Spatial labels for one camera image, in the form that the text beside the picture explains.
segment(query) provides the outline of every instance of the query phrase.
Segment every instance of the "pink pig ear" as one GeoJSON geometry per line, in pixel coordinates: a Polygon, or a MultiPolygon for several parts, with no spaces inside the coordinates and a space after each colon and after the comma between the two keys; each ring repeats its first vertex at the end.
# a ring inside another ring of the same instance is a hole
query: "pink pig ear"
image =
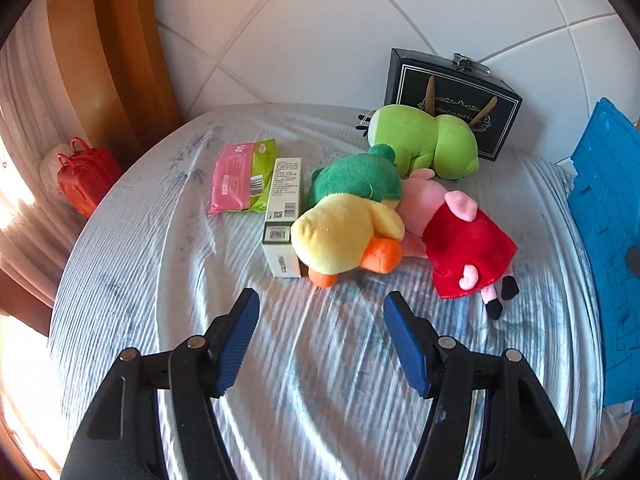
{"type": "Polygon", "coordinates": [[[409,178],[420,178],[421,180],[431,180],[436,175],[435,171],[424,168],[422,170],[415,170],[409,178]]]}

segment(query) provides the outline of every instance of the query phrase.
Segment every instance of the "sunlight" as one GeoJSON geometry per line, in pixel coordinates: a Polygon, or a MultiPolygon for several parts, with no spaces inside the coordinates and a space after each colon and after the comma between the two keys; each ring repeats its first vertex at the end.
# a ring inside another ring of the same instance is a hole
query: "sunlight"
{"type": "Polygon", "coordinates": [[[32,465],[60,476],[70,442],[47,338],[15,317],[0,317],[0,384],[7,426],[32,465]]]}
{"type": "Polygon", "coordinates": [[[20,176],[0,138],[0,229],[18,216],[20,202],[33,205],[35,198],[20,176]]]}

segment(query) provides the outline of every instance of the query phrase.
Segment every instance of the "yellow duck plush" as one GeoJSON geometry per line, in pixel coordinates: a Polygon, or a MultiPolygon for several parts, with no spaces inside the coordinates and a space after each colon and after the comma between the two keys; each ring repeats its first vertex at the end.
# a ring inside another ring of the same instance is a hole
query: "yellow duck plush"
{"type": "Polygon", "coordinates": [[[343,158],[312,175],[311,209],[291,227],[291,243],[318,286],[363,267],[386,274],[402,259],[404,224],[394,208],[401,180],[386,144],[343,158]]]}

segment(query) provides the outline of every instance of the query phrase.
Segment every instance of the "wrinkled bed sheet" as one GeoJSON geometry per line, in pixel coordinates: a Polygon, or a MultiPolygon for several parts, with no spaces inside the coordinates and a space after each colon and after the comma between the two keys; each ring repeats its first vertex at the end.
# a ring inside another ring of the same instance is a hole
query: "wrinkled bed sheet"
{"type": "MultiPolygon", "coordinates": [[[[270,276],[262,216],[207,218],[213,167],[228,143],[274,137],[281,156],[312,170],[366,149],[358,111],[314,105],[222,107],[160,142],[119,181],[89,220],[66,266],[54,307],[50,352],[71,440],[120,349],[173,349],[202,333],[243,287],[261,314],[236,385],[214,402],[240,479],[402,479],[430,402],[409,388],[382,317],[400,290],[419,316],[469,349],[519,348],[549,394],[578,464],[597,464],[602,359],[586,254],[555,166],[505,148],[456,186],[519,246],[521,293],[498,322],[479,294],[440,300],[428,262],[406,258],[390,275],[364,270],[319,290],[270,276]]],[[[481,431],[475,397],[460,478],[471,478],[481,431]]],[[[162,439],[171,478],[183,478],[168,397],[162,439]]]]}

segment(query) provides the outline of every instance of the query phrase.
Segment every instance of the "toy suitcase handle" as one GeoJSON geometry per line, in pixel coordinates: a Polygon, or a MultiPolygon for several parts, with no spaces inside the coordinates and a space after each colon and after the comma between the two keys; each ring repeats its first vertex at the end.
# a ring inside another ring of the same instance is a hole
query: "toy suitcase handle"
{"type": "Polygon", "coordinates": [[[82,146],[83,150],[88,151],[91,149],[91,147],[86,142],[84,142],[84,140],[82,140],[80,137],[74,137],[73,139],[71,139],[71,149],[74,150],[74,155],[82,151],[82,150],[76,150],[76,146],[75,146],[76,142],[80,143],[80,146],[82,146]]]}
{"type": "Polygon", "coordinates": [[[58,154],[58,160],[60,162],[60,167],[63,168],[64,166],[71,166],[72,168],[76,167],[76,164],[74,161],[72,161],[68,156],[66,156],[64,153],[59,153],[58,154]]]}

